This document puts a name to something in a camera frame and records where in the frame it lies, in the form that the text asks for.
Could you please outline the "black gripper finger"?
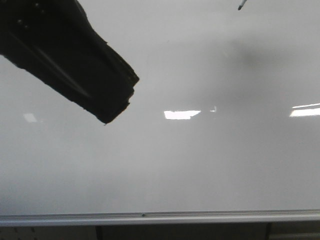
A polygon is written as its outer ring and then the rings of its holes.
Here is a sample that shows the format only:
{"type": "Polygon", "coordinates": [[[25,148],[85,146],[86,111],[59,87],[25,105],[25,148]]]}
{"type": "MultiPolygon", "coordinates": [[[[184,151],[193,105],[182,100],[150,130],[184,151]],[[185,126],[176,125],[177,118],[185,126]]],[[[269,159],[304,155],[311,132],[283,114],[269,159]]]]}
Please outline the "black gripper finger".
{"type": "Polygon", "coordinates": [[[1,1],[0,53],[104,124],[129,106],[139,81],[77,0],[1,1]]]}

